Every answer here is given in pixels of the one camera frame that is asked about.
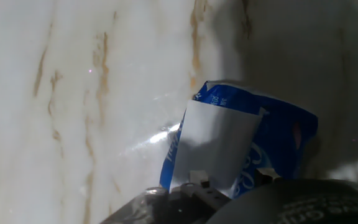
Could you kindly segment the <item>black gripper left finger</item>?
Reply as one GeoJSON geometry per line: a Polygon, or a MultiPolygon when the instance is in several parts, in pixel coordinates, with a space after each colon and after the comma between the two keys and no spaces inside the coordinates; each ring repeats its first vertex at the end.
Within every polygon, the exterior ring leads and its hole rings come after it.
{"type": "Polygon", "coordinates": [[[168,218],[211,218],[231,199],[211,186],[204,170],[191,171],[190,182],[171,189],[168,218]]]}

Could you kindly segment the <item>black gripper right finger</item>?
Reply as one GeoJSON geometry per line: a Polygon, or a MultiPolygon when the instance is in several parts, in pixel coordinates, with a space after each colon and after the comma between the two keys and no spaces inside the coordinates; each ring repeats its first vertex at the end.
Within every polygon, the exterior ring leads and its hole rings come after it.
{"type": "Polygon", "coordinates": [[[278,175],[273,168],[257,168],[254,171],[254,184],[256,187],[281,182],[283,177],[278,175]]]}

